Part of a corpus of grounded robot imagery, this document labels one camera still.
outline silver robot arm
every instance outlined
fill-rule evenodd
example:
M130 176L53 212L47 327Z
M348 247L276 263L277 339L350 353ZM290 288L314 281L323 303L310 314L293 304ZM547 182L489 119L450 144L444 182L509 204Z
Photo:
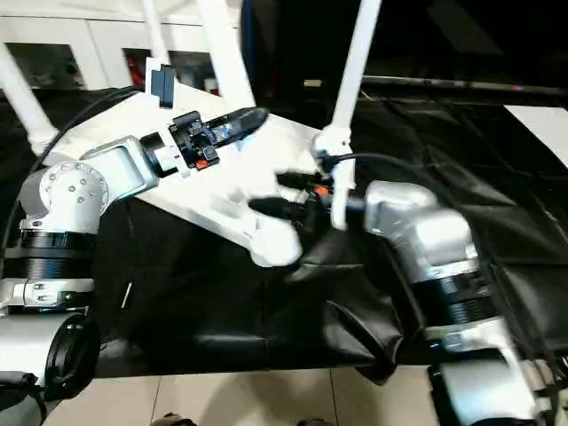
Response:
M99 332L85 314L101 215L160 178L217 164L218 147L267 117L262 108L243 108L203 123L192 112L140 140L121 138L26 179L19 197L26 216L4 253L0 281L1 425L41 424L94 376Z
M338 206L329 176L290 172L280 175L279 182L305 190L306 202L256 199L250 207L304 227L315 215L340 211L342 220L332 218L332 224L362 228L394 248L430 348L441 359L450 359L430 368L437 408L439 395L445 398L438 410L442 426L537 418L535 398L505 321L493 305L491 286L479 271L469 224L459 211L440 205L425 187L408 183L374 181L363 198L349 192ZM448 408L449 420L442 414Z

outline black cable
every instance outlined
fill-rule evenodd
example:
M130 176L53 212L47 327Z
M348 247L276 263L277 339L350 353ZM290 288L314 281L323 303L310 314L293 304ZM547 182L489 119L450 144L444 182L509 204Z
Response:
M32 175L33 173L37 172L40 169L43 161L47 158L47 156L50 154L50 152L53 150L53 148L58 144L58 142L65 136L65 134L68 131L70 131L71 129L73 129L77 124L79 124L80 122L82 122L86 118L88 118L89 115L92 113L92 110L94 108L98 107L103 102L106 102L106 101L109 101L109 100L114 100L114 99L126 96L127 94L134 94L135 92L142 91L142 90L143 90L142 86L122 87L121 89L117 89L116 91L108 93L107 95L103 96L102 98L95 100L94 102L89 104L87 107L85 107L83 110L81 110L65 126L63 126L61 128L61 130L58 132L58 134L55 136L55 138L53 138L53 140L50 142L50 144L43 150L41 155L39 155L37 157L37 160L35 161L32 168L29 170L26 178L29 178L30 175ZM12 205L12 209L10 210L10 215L8 216L8 220L6 221L6 226L4 228L4 236L2 238L2 247L0 248L0 257L1 257L1 259L0 259L0 263L1 263L0 264L0 277L2 277L4 275L4 256L5 256L5 253L6 253L6 249L8 247L8 242L10 240L10 233L11 233L11 230L12 230L13 222L16 219L16 215L18 213L18 207L19 207L19 202L18 202L18 198L16 197L16 200L14 201L14 203Z
M445 187L443 187L439 182L437 182L435 179L433 179L429 174L424 172L422 169L418 169L415 166L413 166L411 163L406 162L404 160L400 160L399 158L396 158L396 157L392 157L390 155L378 154L378 153L352 153L352 154L328 156L328 157L325 157L325 158L322 159L321 167L323 168L324 171L326 171L328 173L339 162L343 162L343 161L346 161L346 160L357 160L357 159L379 161L379 162L383 162L383 163L390 164L392 166L398 167L402 170L408 171L415 178L418 179L420 184L426 186L432 192L434 192L442 200L442 202L445 203L448 207L455 209L456 211L459 211L460 213L463 214L463 211L461 209L461 205L459 204L459 202L456 201L454 196ZM480 239L477 237L477 233L475 232L475 230L473 228L471 228L470 231L471 231L471 239L476 246L476 250L477 250L478 254L480 255L479 258L482 259L485 256L484 256L484 251L483 251ZM490 276L494 277L493 271L491 270L491 268L489 266L485 265L484 262L480 261L479 266L480 266L480 269L485 271L485 275L487 277L490 277ZM505 299L507 299L508 297L507 297L506 293L504 293L504 289L502 288L499 280L494 277L493 281L498 283L498 287L501 291L501 295L504 296ZM521 321L518 318L518 316L515 314L512 306L509 307L509 313L510 313L510 315L512 315L511 319L515 322L515 326L518 328L518 331L521 332L521 333L524 333L524 331L523 331L524 328L522 327L522 324L524 324L525 322ZM538 331L538 328L536 326L531 327L531 329L537 335L540 334L539 331ZM529 351L531 353L529 355L529 357L527 357L527 358L534 365L540 379L542 380L543 386L545 386L545 389L547 390L548 397L550 398L551 405L552 405L552 412L551 412L552 419L548 419L548 422L552 422L552 424L554 424L554 422L553 422L554 416L556 415L556 410L557 410L557 405L558 405L558 392L560 391L558 389L558 386L557 386L557 383L556 383L556 376L558 375L560 377L563 377L564 375L562 374L561 370L558 368L557 363L556 363L556 358L554 357L554 354L550 353L550 349L544 343L544 339L542 338L542 336L540 336L540 340L541 340L541 342L540 342L541 348L544 351L544 356L545 356L546 361L548 363L548 367L551 369L551 372L552 372L552 378L553 378L552 389L550 389L551 387L549 385L547 385L545 375L542 373L540 366L538 365L538 362L536 361L536 354L534 353L531 345L527 344L526 347L525 347L525 350Z

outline white support pole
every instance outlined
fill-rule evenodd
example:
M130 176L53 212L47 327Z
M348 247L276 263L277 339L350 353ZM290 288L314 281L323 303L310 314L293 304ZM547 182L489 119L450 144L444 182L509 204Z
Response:
M2 42L0 42L0 84L28 133L32 151L39 155L55 137L57 129L51 125L16 61Z
M170 55L163 40L160 16L156 11L154 0L143 0L144 15L146 17L146 27L150 36L150 49L152 57L159 59L162 64L170 63Z
M254 107L255 97L225 0L197 0L219 90L229 111Z
M339 95L335 103L332 126L349 129L355 111L355 104L359 97L361 79L367 65L367 58L375 26L381 10L382 0L361 0L359 14L355 22L353 38L349 48L349 55L343 71L343 79L339 88Z

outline black tarp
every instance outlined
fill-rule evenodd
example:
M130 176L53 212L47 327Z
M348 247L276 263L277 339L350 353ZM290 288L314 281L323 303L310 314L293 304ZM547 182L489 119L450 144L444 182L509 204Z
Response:
M60 126L98 96L42 102ZM3 222L34 157L5 102L0 117ZM358 107L351 144L445 185L480 235L506 305L526 322L519 342L538 347L541 336L566 352L568 173L536 137L502 106L385 102ZM361 163L358 181L371 178L412 181ZM113 206L94 268L91 314L106 335L98 376L355 366L380 380L401 361L428 361L383 241L329 229L305 241L297 264L262 269L245 249L142 201Z

